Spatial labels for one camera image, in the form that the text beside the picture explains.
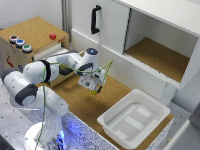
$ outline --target black handle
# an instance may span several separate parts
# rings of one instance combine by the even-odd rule
[[[101,7],[99,5],[96,5],[96,8],[92,10],[92,21],[91,21],[92,34],[98,33],[100,31],[98,28],[96,28],[96,12],[98,10],[101,10]]]

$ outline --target yellow-green cable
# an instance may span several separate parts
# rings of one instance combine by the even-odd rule
[[[106,76],[107,76],[108,70],[110,69],[110,66],[112,65],[112,63],[113,63],[113,60],[111,60],[111,61],[110,61],[106,66],[104,66],[103,68],[101,68],[101,69],[99,69],[99,70],[96,70],[96,71],[90,71],[90,72],[80,71],[80,70],[77,70],[77,69],[75,69],[75,68],[69,67],[69,66],[67,66],[66,64],[62,64],[62,63],[50,63],[50,64],[51,64],[51,65],[54,65],[54,64],[63,65],[63,66],[68,67],[68,68],[70,68],[70,69],[72,69],[72,70],[75,70],[75,71],[77,71],[77,72],[82,72],[82,73],[94,73],[94,72],[98,72],[98,71],[101,71],[102,69],[106,68],[107,66],[109,66],[108,69],[107,69],[107,71],[106,71],[106,73],[105,73],[104,79],[103,79],[103,84],[104,84],[104,81],[105,81],[105,78],[106,78]],[[44,67],[43,76],[42,76],[42,79],[43,79],[43,93],[44,93],[44,112],[43,112],[43,119],[42,119],[42,128],[41,128],[40,136],[39,136],[39,138],[38,138],[38,140],[37,140],[37,144],[36,144],[35,150],[37,149],[38,142],[40,141],[40,138],[41,138],[41,135],[42,135],[43,124],[44,124],[44,117],[45,117],[45,108],[46,108],[46,93],[45,93],[45,86],[44,86],[44,74],[45,74],[45,70],[46,70],[46,67]]]

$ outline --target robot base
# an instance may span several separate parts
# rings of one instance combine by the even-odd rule
[[[34,140],[34,137],[36,137],[37,133],[39,132],[39,130],[41,129],[42,126],[42,122],[37,123],[35,125],[33,125],[25,134],[24,137],[24,149],[25,150],[35,150],[36,147],[36,141]],[[69,137],[65,137],[65,145],[66,148],[68,147],[70,142]],[[36,150],[49,150],[49,148],[46,146],[44,148],[41,148],[38,144],[37,149]]]

